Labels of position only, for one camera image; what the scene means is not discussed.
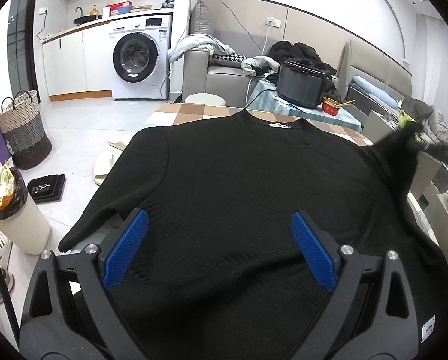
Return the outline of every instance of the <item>white sticker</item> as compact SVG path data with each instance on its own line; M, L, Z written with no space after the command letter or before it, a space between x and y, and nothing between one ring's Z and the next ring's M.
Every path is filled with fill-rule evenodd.
M432 331L434 330L434 324L436 323L436 316L431 318L429 321L427 321L422 326L422 340L421 344L426 341L426 339L431 335Z
M167 30L159 30L159 42L165 42L167 40Z
M289 126L286 126L285 124L281 124L281 123L270 123L269 127L290 128Z

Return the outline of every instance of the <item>bottle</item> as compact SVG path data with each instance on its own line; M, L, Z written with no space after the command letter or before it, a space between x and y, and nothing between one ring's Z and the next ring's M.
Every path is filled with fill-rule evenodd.
M97 9L95 4L94 4L94 7L92 8L90 14L99 16L99 10Z

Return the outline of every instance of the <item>blue pillow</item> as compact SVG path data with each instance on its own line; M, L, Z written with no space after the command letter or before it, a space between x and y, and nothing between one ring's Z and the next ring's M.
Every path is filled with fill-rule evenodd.
M354 76L352 80L359 85L362 89L364 89L367 93L373 94L379 100L389 105L389 107L393 109L398 108L398 102L393 99L390 95L384 92L382 89L379 89L377 86L372 85L369 81L366 81L361 76Z

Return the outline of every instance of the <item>kitchen counter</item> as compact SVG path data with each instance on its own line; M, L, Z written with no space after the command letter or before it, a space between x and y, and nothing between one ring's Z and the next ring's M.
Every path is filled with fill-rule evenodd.
M105 19L98 19L94 21L90 21L86 24L81 24L80 26L74 26L71 28L68 28L67 30L63 30L61 32L58 32L57 34L49 35L47 38L42 40L42 44L48 43L54 39L62 38L65 35L69 35L70 33L85 30L86 28L101 26L103 24L108 24L111 21L120 20L120 19L126 19L128 17L136 17L136 16L152 16L152 15L162 15L162 14L168 14L173 13L173 9L152 9L150 11L140 11L140 12L131 12L131 13L125 13L122 15L116 15L111 17L106 17Z

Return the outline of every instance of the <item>kitchen cabinet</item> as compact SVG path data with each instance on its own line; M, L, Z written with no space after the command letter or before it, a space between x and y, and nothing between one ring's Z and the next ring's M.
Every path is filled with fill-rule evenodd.
M109 49L109 27L106 25L83 31L84 65L88 91L110 90L108 74L112 64Z
M87 92L82 31L43 45L49 96Z
M109 26L104 24L43 44L49 96L110 90L108 42Z

